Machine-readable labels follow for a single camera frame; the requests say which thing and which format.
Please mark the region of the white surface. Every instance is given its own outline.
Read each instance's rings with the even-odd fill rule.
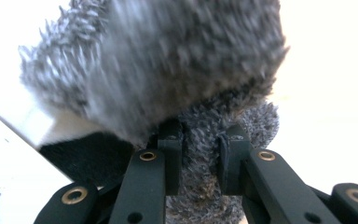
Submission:
[[[34,223],[71,181],[0,122],[0,224]]]
[[[291,47],[270,99],[281,128],[269,146],[309,185],[358,183],[358,1],[282,0]]]

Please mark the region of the black mechanical arm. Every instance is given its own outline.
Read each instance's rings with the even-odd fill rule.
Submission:
[[[145,150],[135,152],[122,180],[97,189],[75,182],[58,190],[36,224],[165,223],[165,196],[177,195],[182,169],[182,126],[160,125]],[[358,185],[332,194],[307,186],[276,152],[253,148],[233,126],[218,139],[218,179],[225,195],[241,195],[250,224],[358,223]]]

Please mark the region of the gray knitted fabric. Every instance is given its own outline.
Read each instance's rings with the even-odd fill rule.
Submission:
[[[142,144],[179,116],[183,184],[168,223],[238,223],[241,198],[220,194],[215,139],[234,122],[255,147],[278,130],[265,103],[286,49],[277,0],[73,0],[36,48],[22,81],[41,99]]]

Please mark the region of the furry gray object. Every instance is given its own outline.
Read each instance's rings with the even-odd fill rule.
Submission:
[[[188,151],[167,222],[237,223],[241,199],[220,194],[213,145],[233,122],[255,147],[278,130],[265,97],[286,52],[279,8],[277,0],[73,0],[37,48],[21,47],[21,78],[133,144],[178,116]]]

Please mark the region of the black plastic bracket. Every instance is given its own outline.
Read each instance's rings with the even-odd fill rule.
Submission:
[[[165,157],[162,152],[146,149],[132,156],[109,223],[165,223]]]

